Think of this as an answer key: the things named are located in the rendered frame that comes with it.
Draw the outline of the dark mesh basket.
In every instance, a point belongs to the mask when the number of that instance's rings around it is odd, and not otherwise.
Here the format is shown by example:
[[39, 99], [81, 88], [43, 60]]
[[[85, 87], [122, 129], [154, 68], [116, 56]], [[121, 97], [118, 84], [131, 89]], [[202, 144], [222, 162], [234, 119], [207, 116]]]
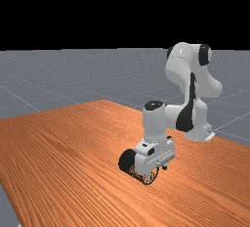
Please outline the dark mesh basket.
[[148, 173], [149, 178], [146, 178], [145, 175], [141, 175], [136, 171], [135, 156], [136, 156], [136, 152], [133, 149], [125, 150], [119, 158], [119, 162], [118, 162], [119, 169], [127, 173], [128, 175], [132, 176], [133, 178], [139, 180], [146, 186], [152, 184], [154, 180], [157, 178], [159, 168], [156, 167], [152, 169]]

